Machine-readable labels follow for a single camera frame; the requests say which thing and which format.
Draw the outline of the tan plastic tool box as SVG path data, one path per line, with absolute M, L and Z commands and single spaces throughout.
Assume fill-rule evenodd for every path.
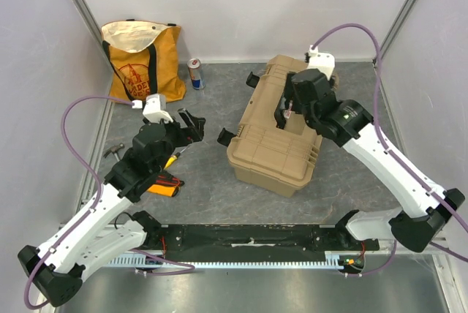
M 292 197 L 312 179 L 322 137 L 308 127 L 301 114 L 292 112 L 284 128 L 274 116 L 287 74 L 305 70 L 307 64 L 278 55 L 258 77 L 253 94 L 235 133 L 223 129 L 218 143 L 227 147 L 227 158 L 238 180 L 254 184 L 284 197 Z

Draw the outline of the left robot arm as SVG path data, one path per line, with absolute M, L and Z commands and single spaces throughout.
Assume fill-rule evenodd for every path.
M 69 301 L 99 268 L 120 254 L 143 247 L 153 249 L 161 240 L 161 224 L 146 211 L 139 211 L 118 229 L 100 238 L 105 226 L 153 185 L 176 148 L 203 140 L 206 120 L 180 109 L 177 121 L 148 119 L 132 139 L 132 147 L 114 164 L 94 196 L 49 240 L 35 247 L 24 246 L 18 260 L 25 271 L 24 301 L 35 286 L 45 302 L 58 307 Z

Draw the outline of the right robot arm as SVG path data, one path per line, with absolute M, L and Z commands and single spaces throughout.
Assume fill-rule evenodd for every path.
M 334 233 L 342 249 L 369 239 L 394 239 L 421 253 L 465 201 L 458 189 L 445 189 L 417 169 L 360 103 L 338 100 L 318 69 L 288 72 L 278 109 L 281 118 L 288 110 L 300 113 L 318 135 L 361 161 L 399 202 L 387 211 L 349 212 Z

